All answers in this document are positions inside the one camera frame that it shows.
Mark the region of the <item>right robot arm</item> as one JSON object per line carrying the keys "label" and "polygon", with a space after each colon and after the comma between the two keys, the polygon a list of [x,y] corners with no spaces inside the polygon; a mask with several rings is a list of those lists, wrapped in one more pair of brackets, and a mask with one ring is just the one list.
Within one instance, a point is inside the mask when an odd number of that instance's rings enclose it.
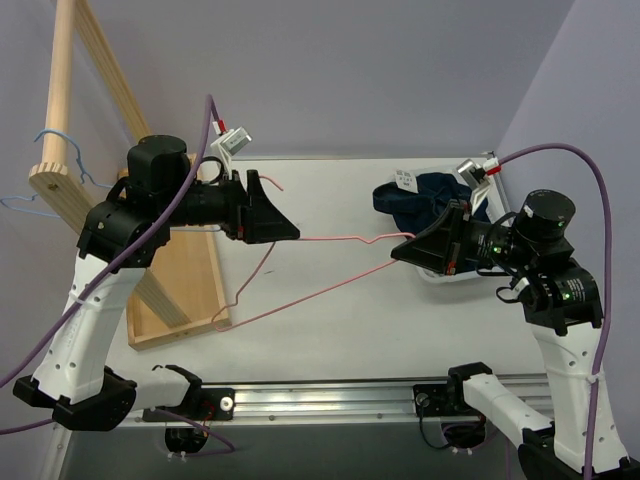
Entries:
{"label": "right robot arm", "polygon": [[574,203],[552,190],[529,193],[520,211],[495,223],[452,201],[391,257],[441,275],[474,266],[509,276],[504,301],[523,308],[553,415],[528,406],[482,362],[449,369],[442,404],[491,422],[516,448],[528,479],[636,479],[639,463],[620,440],[603,376],[592,371],[604,312],[595,279],[565,238],[574,213]]}

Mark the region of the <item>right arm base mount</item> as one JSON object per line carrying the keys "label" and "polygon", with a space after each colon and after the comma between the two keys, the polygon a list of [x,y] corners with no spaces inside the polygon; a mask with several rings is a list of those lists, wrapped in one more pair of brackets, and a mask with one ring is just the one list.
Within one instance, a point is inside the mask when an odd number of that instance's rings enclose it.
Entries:
{"label": "right arm base mount", "polygon": [[[420,437],[430,450],[472,456],[497,438],[487,417],[459,402],[444,383],[415,384],[412,392]],[[428,420],[439,421],[439,441],[429,437]]]}

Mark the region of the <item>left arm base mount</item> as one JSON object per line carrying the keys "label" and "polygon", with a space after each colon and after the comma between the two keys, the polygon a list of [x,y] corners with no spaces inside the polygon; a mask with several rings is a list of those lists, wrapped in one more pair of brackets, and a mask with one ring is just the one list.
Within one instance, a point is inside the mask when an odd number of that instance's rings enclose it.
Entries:
{"label": "left arm base mount", "polygon": [[236,451],[230,440],[214,433],[215,422],[229,422],[234,417],[236,391],[229,386],[203,387],[193,401],[183,407],[145,409],[145,423],[182,423],[182,427],[164,430],[164,446],[171,455],[189,457],[228,455]]}

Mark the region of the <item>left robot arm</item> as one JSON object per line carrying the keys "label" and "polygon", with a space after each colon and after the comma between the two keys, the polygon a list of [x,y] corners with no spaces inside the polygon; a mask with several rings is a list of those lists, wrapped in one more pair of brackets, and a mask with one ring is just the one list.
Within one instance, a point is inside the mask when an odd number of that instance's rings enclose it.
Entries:
{"label": "left robot arm", "polygon": [[179,419],[202,405],[201,379],[176,366],[157,366],[136,379],[115,373],[106,357],[133,290],[175,227],[216,225],[247,244],[296,240],[300,233],[268,199],[257,171],[240,175],[231,159],[250,141],[243,129],[211,146],[218,175],[197,177],[183,140],[142,138],[127,155],[128,173],[84,222],[74,279],[60,328],[36,371],[19,378],[14,395],[49,409],[74,431],[109,431],[134,410],[160,408]]}

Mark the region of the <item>pink wire hanger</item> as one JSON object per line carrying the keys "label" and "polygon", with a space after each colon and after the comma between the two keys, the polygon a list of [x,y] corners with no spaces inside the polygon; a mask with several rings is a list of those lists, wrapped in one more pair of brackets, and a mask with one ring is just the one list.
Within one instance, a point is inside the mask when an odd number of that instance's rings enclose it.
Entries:
{"label": "pink wire hanger", "polygon": [[307,177],[295,174],[288,179],[282,175],[261,175],[259,180],[273,185],[284,194],[285,213],[293,217],[293,223],[300,235],[293,240],[274,241],[270,244],[251,275],[236,291],[233,300],[221,307],[212,317],[217,332],[227,332],[286,310],[394,263],[393,260],[389,260],[249,319],[237,321],[231,318],[228,322],[223,322],[222,315],[237,307],[242,292],[254,279],[263,276],[261,269],[272,253],[279,255],[276,260],[276,276],[265,280],[260,291],[269,298],[277,298],[317,287],[344,268],[356,264],[358,256],[352,252],[350,243],[374,245],[385,239],[404,241],[414,237],[410,232],[391,232],[384,226],[373,226],[370,206],[364,202],[367,197],[364,195],[366,182],[363,180],[340,180],[319,174]]}

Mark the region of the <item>dark navy garment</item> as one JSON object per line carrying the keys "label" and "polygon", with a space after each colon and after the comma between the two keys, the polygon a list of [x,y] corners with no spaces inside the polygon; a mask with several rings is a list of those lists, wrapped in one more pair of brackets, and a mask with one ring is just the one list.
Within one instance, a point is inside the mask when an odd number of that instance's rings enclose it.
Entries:
{"label": "dark navy garment", "polygon": [[422,173],[416,183],[417,193],[399,188],[395,181],[372,192],[374,210],[390,215],[400,232],[418,234],[444,213],[450,201],[471,200],[471,189],[450,173]]}

